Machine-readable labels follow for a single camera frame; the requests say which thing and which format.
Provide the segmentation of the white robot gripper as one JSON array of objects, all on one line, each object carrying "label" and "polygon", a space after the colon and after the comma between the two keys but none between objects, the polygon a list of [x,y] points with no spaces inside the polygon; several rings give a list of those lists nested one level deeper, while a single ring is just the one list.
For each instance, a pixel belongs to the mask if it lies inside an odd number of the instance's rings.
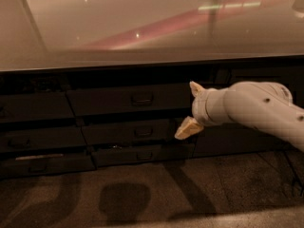
[{"label": "white robot gripper", "polygon": [[229,116],[225,110],[223,98],[226,89],[205,89],[202,85],[189,83],[194,96],[192,103],[193,117],[186,117],[175,133],[177,140],[185,140],[200,133],[205,126],[227,124]]}]

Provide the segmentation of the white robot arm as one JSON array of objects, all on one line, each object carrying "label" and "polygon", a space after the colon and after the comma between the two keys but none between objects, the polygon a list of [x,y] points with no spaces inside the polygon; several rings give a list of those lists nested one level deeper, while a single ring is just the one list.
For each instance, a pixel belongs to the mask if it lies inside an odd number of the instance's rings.
[{"label": "white robot arm", "polygon": [[190,82],[192,114],[175,133],[185,140],[207,126],[237,123],[273,135],[304,151],[304,109],[290,90],[275,82],[239,82],[223,89]]}]

